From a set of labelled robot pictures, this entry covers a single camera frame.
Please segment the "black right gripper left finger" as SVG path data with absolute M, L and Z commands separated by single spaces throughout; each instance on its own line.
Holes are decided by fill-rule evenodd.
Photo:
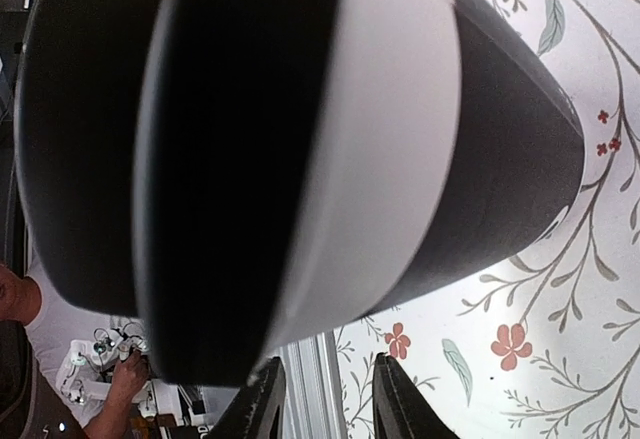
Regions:
M 207 437 L 282 438 L 285 398 L 285 369 L 279 357 L 272 357 L 256 378 L 240 389 Z

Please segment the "black plastic cup lid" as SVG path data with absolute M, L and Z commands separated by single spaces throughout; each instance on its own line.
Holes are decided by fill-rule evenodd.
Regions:
M 338 0 L 38 0 L 20 195 L 71 304 L 145 323 L 154 370 L 238 387 L 267 347 Z

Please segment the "person in white shirt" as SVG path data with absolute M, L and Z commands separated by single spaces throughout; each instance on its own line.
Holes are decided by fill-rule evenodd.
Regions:
M 41 374 L 55 391 L 56 376 L 74 339 L 92 339 L 108 331 L 118 319 L 78 308 L 56 291 L 38 261 L 24 277 L 1 267 L 1 319 L 22 324 Z M 104 401 L 68 408 L 88 438 L 123 438 L 130 429 L 134 396 L 149 376 L 149 366 L 139 351 L 115 365 L 112 385 Z

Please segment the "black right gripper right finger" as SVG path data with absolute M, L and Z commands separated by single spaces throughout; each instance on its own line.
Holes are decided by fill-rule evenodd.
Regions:
M 458 439 L 395 358 L 379 353 L 372 380 L 373 425 L 382 439 Z

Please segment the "black and white coffee cup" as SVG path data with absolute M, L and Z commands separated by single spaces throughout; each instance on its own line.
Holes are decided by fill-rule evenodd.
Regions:
M 522 251 L 584 165 L 569 99 L 486 0 L 338 0 L 264 350 Z

